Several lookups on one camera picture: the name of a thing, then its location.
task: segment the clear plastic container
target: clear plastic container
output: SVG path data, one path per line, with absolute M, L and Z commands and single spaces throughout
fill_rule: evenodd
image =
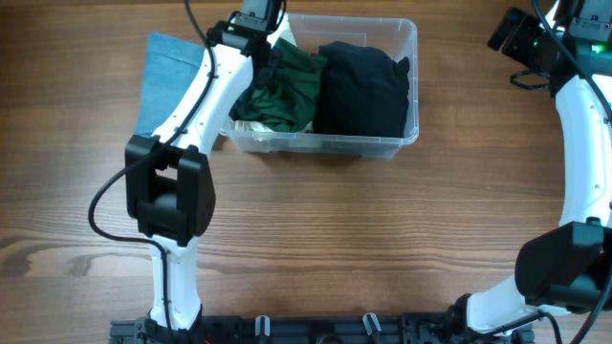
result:
M 230 117 L 221 134 L 230 137 L 243 152 L 274 151 L 360 155 L 368 158 L 393 158 L 405 145 L 419 136 L 419 83 L 417 60 L 417 27 L 407 19 L 356 18 L 289 14 L 289 23 L 297 46 L 308 53 L 335 41 L 357 46 L 375 47 L 396 61 L 410 59 L 409 106 L 404 138 L 372 138 L 341 135 L 259 133 L 234 130 Z

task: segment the wood grain surface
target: wood grain surface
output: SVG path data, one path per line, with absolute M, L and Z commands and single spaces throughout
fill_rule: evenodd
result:
M 149 310 L 151 265 L 147 247 L 95 235 L 87 206 L 122 167 L 147 35 L 197 36 L 176 1 L 0 4 L 0 342 L 105 343 L 111 319 Z M 207 0 L 194 11 L 209 27 L 238 6 Z M 520 247 L 557 227 L 564 189 L 554 102 L 512 87 L 521 66 L 486 46 L 506 9 L 527 2 L 289 6 L 413 20 L 421 136 L 391 161 L 242 154 L 222 140 L 199 246 L 205 314 L 442 311 L 513 273 Z M 98 220 L 138 235 L 123 181 Z M 583 319 L 560 320 L 566 341 Z M 585 342 L 612 342 L 610 325 L 604 315 Z M 536 330 L 552 342 L 548 324 Z

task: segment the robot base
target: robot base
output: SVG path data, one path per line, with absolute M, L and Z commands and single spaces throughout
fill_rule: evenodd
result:
M 443 313 L 381 316 L 380 332 L 373 335 L 368 335 L 360 317 L 278 318 L 267 322 L 270 336 L 255 334 L 256 324 L 261 325 L 263 320 L 204 316 L 191 331 L 175 332 L 174 337 L 177 344 L 534 344 L 531 325 L 495 340 L 467 341 L 453 336 L 445 341 L 441 339 L 443 330 L 439 325 L 444 316 Z M 146 318 L 111 323 L 109 344 L 157 343 L 169 343 L 167 329 L 155 322 L 151 324 Z

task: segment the robotic arm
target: robotic arm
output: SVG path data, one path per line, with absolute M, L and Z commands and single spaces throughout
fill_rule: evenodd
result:
M 489 45 L 495 50 L 503 46 L 502 53 L 527 66 L 530 73 L 550 78 L 563 127 L 566 164 L 560 228 L 521 249 L 515 275 L 490 290 L 462 296 L 445 314 L 425 317 L 378 318 L 373 313 L 357 319 L 274 321 L 267 316 L 254 320 L 202 317 L 196 290 L 197 246 L 215 205 L 208 156 L 230 108 L 257 80 L 269 61 L 271 46 L 289 28 L 282 4 L 280 0 L 244 0 L 241 11 L 210 29 L 212 55 L 205 53 L 198 75 L 176 110 L 153 138 L 134 136 L 128 142 L 127 210 L 138 220 L 139 232 L 156 244 L 151 246 L 155 299 L 146 318 L 113 323 L 111 343 L 210 344 L 213 339 L 217 344 L 269 343 L 276 333 L 282 333 L 277 340 L 287 343 L 342 343 L 343 338 L 356 335 L 366 335 L 376 344 L 524 343 L 514 330 L 544 312 L 588 312 L 599 303 L 612 308 L 609 298 L 602 299 L 608 284 L 604 278 L 612 266 L 608 116 L 593 88 L 540 27 L 540 20 L 510 9 Z M 557 1 L 555 19 L 568 32 L 563 36 L 565 46 L 582 68 L 594 74 L 610 99 L 612 6 L 606 5 L 595 0 Z M 190 116 L 211 78 L 208 93 Z M 185 129 L 177 136 L 181 128 Z M 176 180 L 156 173 L 167 167 L 177 169 Z M 157 245 L 165 249 L 165 260 Z M 206 324 L 213 324 L 213 329 Z

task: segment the storage box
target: storage box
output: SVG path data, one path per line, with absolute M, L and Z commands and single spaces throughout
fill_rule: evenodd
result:
M 289 23 L 297 46 L 308 53 L 335 41 L 375 47 L 396 61 L 410 59 L 410 91 L 404 138 L 372 138 L 341 135 L 259 133 L 234 130 L 233 120 L 226 120 L 221 134 L 230 137 L 243 152 L 303 152 L 360 155 L 368 158 L 393 158 L 405 145 L 419 136 L 419 81 L 417 28 L 407 19 L 356 18 L 289 14 Z

